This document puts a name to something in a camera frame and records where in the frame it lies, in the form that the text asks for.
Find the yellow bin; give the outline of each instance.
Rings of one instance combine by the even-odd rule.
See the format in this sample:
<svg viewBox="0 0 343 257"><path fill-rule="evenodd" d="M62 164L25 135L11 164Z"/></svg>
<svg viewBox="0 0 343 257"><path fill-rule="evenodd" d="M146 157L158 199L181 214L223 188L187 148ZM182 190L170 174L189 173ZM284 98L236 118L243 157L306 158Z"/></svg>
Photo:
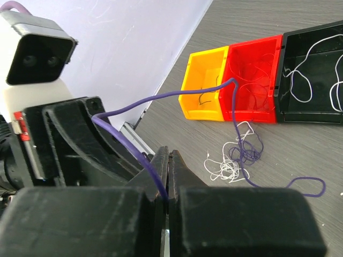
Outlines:
<svg viewBox="0 0 343 257"><path fill-rule="evenodd" d="M190 55L181 90L196 90L221 84L229 46L195 52ZM219 90L205 94L180 95L178 101L186 119L215 120L224 118Z"/></svg>

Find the wood grain surface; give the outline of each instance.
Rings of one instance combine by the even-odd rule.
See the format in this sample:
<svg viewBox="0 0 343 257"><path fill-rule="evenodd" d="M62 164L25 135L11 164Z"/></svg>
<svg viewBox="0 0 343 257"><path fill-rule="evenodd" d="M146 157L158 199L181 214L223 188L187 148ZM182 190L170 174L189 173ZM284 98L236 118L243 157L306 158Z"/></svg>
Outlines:
<svg viewBox="0 0 343 257"><path fill-rule="evenodd" d="M343 2L337 0L214 0L175 64L160 93L179 90L190 53L282 34L343 19ZM248 171L261 186L283 187L296 176L323 178L327 191L308 198L329 252L343 256L343 127L254 124L263 140L262 158ZM203 162L207 152L221 160L222 145L236 137L232 123L186 120L177 97L154 102L137 128L154 150L178 149L186 164L211 186L249 186L211 181ZM318 193L320 184L299 181L303 193Z"/></svg>

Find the white camera housing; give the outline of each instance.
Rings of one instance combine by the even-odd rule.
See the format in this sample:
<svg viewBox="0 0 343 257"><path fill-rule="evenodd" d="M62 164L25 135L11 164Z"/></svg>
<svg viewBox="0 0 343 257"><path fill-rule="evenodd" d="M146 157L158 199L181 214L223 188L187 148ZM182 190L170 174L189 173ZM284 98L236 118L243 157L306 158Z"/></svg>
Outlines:
<svg viewBox="0 0 343 257"><path fill-rule="evenodd" d="M77 42L52 20L0 12L0 114L10 123L14 112L72 95L59 78Z"/></svg>

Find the camera lens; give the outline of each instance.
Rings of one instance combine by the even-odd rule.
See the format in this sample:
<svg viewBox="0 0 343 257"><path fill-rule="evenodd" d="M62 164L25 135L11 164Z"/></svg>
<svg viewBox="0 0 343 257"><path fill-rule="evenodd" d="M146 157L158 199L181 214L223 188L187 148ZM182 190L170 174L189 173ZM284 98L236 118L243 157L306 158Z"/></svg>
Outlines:
<svg viewBox="0 0 343 257"><path fill-rule="evenodd" d="M48 59L48 65L53 68L59 64L59 59L56 56L52 56Z"/></svg>
<svg viewBox="0 0 343 257"><path fill-rule="evenodd" d="M37 58L33 55L28 55L23 60L23 64L25 67L32 67L36 65L36 63L37 63Z"/></svg>

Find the black camera face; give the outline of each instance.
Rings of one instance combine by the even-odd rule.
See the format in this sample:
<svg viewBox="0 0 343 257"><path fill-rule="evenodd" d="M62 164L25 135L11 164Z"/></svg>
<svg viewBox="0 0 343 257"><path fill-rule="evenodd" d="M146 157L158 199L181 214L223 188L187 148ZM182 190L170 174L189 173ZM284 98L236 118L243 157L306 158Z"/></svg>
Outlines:
<svg viewBox="0 0 343 257"><path fill-rule="evenodd" d="M9 85L52 82L72 53L71 39L26 35L21 38L7 77Z"/></svg>

